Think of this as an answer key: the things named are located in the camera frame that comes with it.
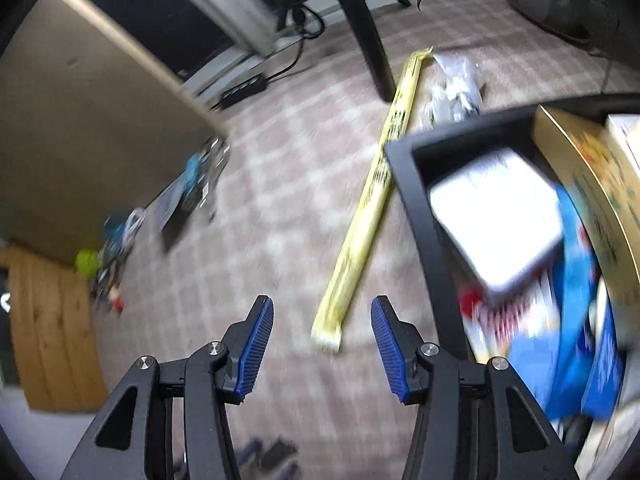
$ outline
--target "black power strip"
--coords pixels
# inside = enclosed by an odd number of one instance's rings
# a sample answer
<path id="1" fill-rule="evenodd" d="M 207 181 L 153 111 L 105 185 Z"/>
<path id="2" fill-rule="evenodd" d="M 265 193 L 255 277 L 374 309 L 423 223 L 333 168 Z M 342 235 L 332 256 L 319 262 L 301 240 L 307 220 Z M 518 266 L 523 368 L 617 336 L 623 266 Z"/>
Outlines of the black power strip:
<path id="1" fill-rule="evenodd" d="M 230 106 L 239 103 L 240 101 L 251 97 L 252 95 L 264 92 L 269 85 L 269 81 L 263 73 L 254 75 L 253 77 L 242 81 L 229 90 L 225 90 L 220 95 L 220 101 L 218 102 L 220 108 L 229 108 Z"/>

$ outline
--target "plastic bag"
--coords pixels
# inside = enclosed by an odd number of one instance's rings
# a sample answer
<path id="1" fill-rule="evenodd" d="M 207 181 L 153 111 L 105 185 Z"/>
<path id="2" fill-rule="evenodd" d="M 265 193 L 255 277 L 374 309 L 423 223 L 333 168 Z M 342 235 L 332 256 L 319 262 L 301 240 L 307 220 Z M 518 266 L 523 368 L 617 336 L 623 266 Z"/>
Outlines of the plastic bag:
<path id="1" fill-rule="evenodd" d="M 431 83 L 431 99 L 420 111 L 422 126 L 463 121 L 479 115 L 482 96 L 478 81 L 478 66 L 466 56 L 434 54 L 434 59 L 446 76 L 444 84 Z"/>

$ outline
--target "white wall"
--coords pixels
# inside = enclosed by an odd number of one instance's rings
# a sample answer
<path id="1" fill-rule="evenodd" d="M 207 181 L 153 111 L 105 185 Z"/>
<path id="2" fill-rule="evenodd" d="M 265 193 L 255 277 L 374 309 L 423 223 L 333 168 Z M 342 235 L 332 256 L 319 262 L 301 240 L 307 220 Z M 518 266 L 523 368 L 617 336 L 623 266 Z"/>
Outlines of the white wall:
<path id="1" fill-rule="evenodd" d="M 32 412 L 20 390 L 0 390 L 0 424 L 36 480 L 60 480 L 94 415 Z"/>

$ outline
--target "wooden board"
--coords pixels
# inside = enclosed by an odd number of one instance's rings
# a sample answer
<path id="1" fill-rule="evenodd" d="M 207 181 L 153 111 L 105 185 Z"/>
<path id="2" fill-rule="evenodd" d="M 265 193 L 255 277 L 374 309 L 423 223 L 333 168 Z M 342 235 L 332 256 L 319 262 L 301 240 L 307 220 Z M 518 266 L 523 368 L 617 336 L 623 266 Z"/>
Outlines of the wooden board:
<path id="1" fill-rule="evenodd" d="M 222 131 L 87 0 L 39 0 L 0 59 L 0 237 L 71 263 Z"/>
<path id="2" fill-rule="evenodd" d="M 107 398 L 86 283 L 66 267 L 12 246 L 6 252 L 14 355 L 32 410 L 95 412 Z"/>

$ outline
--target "yellow wrapper end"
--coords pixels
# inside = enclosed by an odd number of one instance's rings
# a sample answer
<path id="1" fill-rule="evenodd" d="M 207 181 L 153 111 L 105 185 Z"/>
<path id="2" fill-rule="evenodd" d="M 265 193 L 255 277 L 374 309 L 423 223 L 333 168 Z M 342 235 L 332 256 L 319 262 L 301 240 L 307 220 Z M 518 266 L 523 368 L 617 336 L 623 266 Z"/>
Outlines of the yellow wrapper end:
<path id="1" fill-rule="evenodd" d="M 380 216 L 392 185 L 392 175 L 386 163 L 382 147 L 388 140 L 404 136 L 414 103 L 422 60 L 431 55 L 432 47 L 418 50 L 409 56 L 396 89 L 396 96 L 386 117 L 380 135 L 378 150 L 373 158 L 360 203 L 353 216 L 347 236 L 335 264 L 334 274 L 322 298 L 314 324 L 311 340 L 321 350 L 337 352 L 340 349 L 342 320 L 347 314 L 351 299 L 369 256 Z"/>

